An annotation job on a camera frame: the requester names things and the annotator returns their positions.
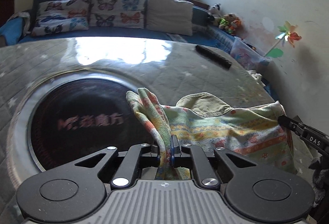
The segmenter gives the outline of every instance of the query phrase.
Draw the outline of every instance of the colorful pinwheel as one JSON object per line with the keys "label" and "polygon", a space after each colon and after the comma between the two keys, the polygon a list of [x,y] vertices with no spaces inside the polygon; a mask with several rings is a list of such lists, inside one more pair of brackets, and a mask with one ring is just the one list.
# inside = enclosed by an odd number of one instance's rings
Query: colorful pinwheel
{"label": "colorful pinwheel", "polygon": [[298,34],[295,32],[295,29],[298,26],[292,26],[288,21],[285,22],[283,26],[278,26],[279,31],[282,32],[279,36],[276,36],[276,39],[282,40],[282,46],[285,44],[285,41],[289,42],[292,47],[295,48],[295,45],[293,44],[293,41],[299,41],[302,37],[298,36]]}

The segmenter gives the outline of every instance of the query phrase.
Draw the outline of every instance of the beige pillow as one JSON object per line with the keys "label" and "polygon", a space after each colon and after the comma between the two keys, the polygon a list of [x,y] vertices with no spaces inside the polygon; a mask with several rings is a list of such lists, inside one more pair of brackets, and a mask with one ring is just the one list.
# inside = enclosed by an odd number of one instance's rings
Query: beige pillow
{"label": "beige pillow", "polygon": [[146,28],[192,36],[193,3],[180,0],[148,0]]}

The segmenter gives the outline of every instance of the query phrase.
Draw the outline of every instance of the pinwheel stick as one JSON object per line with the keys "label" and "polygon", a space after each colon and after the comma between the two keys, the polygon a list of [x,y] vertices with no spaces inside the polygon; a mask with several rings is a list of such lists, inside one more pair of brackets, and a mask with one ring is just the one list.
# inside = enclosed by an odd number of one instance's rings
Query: pinwheel stick
{"label": "pinwheel stick", "polygon": [[272,51],[279,43],[280,41],[284,40],[285,38],[281,38],[279,40],[276,41],[276,43],[263,55],[263,57],[267,56],[269,54],[270,51]]}

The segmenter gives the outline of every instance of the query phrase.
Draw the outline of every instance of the round table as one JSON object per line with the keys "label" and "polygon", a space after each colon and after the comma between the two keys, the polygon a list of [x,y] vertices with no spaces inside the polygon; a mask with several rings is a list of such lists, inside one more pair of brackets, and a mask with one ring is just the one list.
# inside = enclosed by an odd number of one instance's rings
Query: round table
{"label": "round table", "polygon": [[132,80],[136,86],[152,91],[163,105],[174,106],[183,96],[200,92],[209,92],[234,108],[273,102],[230,55],[211,49],[232,62],[229,70],[198,54],[194,44],[154,39],[81,37],[0,48],[0,201],[9,203],[5,210],[13,215],[10,207],[15,204],[15,188],[19,185],[14,180],[14,188],[7,174],[8,164],[9,174],[15,178],[10,138],[6,146],[10,121],[19,114],[17,106],[38,80],[49,74],[89,68]]}

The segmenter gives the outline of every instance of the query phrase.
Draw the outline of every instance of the black round mat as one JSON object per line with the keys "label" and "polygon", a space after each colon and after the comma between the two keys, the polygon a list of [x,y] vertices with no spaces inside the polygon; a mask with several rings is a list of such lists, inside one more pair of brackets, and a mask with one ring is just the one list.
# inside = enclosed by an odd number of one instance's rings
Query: black round mat
{"label": "black round mat", "polygon": [[126,101],[125,86],[80,79],[50,92],[32,117],[34,153],[48,170],[108,146],[127,151],[153,142]]}

